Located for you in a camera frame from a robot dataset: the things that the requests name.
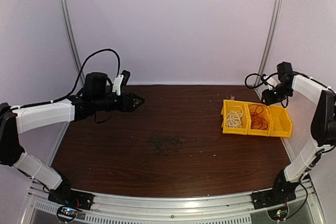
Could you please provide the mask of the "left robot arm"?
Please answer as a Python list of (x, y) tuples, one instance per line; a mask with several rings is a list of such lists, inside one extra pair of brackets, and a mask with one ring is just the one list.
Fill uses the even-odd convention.
[(111, 81), (107, 74), (92, 72), (77, 94), (70, 93), (58, 100), (10, 106), (1, 104), (1, 165), (14, 167), (39, 181), (64, 205), (71, 205), (76, 197), (68, 179), (28, 153), (19, 142), (19, 135), (30, 130), (58, 123), (77, 122), (98, 112), (133, 112), (145, 99), (122, 91), (130, 72), (124, 70)]

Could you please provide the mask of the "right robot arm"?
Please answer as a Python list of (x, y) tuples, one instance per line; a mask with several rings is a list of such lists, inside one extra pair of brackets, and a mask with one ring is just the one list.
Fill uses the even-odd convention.
[(315, 112), (310, 124), (310, 138), (298, 157), (277, 175), (269, 199), (279, 204), (294, 193), (301, 180), (328, 152), (335, 147), (335, 91), (306, 74), (293, 71), (289, 62), (277, 65), (277, 72), (261, 76), (261, 83), (268, 88), (262, 92), (264, 105), (288, 101), (294, 92), (311, 101)]

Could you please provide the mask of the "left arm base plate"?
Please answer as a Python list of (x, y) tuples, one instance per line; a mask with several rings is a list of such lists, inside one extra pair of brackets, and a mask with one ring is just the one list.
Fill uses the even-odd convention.
[(71, 207), (75, 210), (90, 210), (93, 203), (93, 194), (64, 187), (50, 190), (48, 200)]

